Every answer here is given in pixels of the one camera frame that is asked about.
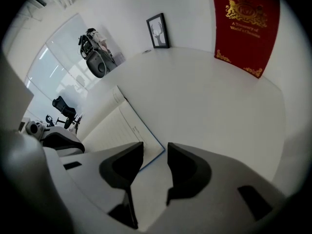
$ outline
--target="white desk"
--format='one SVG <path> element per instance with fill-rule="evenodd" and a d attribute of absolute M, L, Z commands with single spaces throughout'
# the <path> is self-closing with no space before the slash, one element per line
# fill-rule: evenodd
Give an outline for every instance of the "white desk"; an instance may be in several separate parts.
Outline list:
<path fill-rule="evenodd" d="M 285 138 L 285 107 L 281 91 L 266 78 L 256 79 L 204 51 L 152 50 L 127 60 L 89 91 L 80 127 L 115 85 L 165 147 L 176 142 L 227 155 L 273 179 Z M 163 203 L 149 202 L 149 213 L 137 206 L 141 230 L 164 209 L 171 183 L 166 155 L 138 174 L 135 207 L 142 195 L 150 199 L 157 193 Z"/>

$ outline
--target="black office chair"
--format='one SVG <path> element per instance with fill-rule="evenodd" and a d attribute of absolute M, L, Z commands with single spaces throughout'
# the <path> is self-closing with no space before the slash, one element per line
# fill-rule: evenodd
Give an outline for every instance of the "black office chair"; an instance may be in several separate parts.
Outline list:
<path fill-rule="evenodd" d="M 62 115 L 67 117 L 66 121 L 57 120 L 57 122 L 64 123 L 64 128 L 67 129 L 70 127 L 70 125 L 73 123 L 73 121 L 76 119 L 76 110 L 72 107 L 67 106 L 66 102 L 62 98 L 62 96 L 59 96 L 57 99 L 54 99 L 52 101 L 52 105 L 61 112 Z"/>

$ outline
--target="picture frame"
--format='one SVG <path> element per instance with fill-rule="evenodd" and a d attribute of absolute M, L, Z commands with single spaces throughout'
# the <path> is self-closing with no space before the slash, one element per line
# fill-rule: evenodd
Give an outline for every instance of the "picture frame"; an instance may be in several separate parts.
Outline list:
<path fill-rule="evenodd" d="M 155 49 L 170 48 L 164 14 L 160 13 L 156 16 L 153 16 L 152 18 L 147 19 L 146 22 L 150 31 L 153 47 Z"/>

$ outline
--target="open notebook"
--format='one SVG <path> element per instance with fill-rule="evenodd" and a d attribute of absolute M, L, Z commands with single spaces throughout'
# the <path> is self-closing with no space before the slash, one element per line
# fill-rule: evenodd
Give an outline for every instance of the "open notebook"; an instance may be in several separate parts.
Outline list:
<path fill-rule="evenodd" d="M 131 142 L 144 143 L 144 159 L 141 169 L 165 151 L 116 86 L 106 94 L 100 109 L 100 122 L 92 122 L 89 129 L 78 129 L 78 137 L 87 152 L 96 152 Z"/>

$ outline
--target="red banner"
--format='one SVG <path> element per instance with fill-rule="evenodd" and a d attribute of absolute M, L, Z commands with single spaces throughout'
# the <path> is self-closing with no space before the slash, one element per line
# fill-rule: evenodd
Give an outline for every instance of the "red banner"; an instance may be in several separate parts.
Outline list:
<path fill-rule="evenodd" d="M 214 0 L 214 57 L 260 78 L 279 23 L 279 0 Z"/>

